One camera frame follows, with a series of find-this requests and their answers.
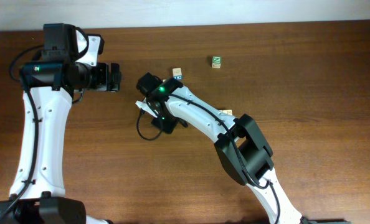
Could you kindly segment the plain wooden picture block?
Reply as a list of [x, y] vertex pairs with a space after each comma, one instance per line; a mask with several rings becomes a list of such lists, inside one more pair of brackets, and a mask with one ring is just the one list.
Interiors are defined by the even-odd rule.
[[221, 110], [221, 113], [232, 115], [232, 110]]

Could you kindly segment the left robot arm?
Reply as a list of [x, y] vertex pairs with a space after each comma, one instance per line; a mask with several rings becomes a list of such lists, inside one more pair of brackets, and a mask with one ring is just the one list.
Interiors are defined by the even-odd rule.
[[96, 223], [85, 205], [67, 198], [63, 180], [65, 127], [86, 91], [116, 92], [117, 63], [97, 60], [104, 39], [70, 24], [46, 24], [44, 43], [19, 69], [25, 109], [21, 155], [0, 223]]

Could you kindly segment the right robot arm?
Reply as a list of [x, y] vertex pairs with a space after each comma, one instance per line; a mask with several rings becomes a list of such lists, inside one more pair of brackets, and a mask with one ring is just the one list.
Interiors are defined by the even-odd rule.
[[177, 124], [194, 126], [213, 143], [225, 172], [248, 187], [263, 206], [270, 223], [314, 224], [291, 203], [280, 185], [273, 151], [255, 120], [236, 117], [202, 101], [179, 80], [162, 80], [147, 73], [136, 84], [144, 96], [136, 105], [153, 116], [160, 133], [171, 134]]

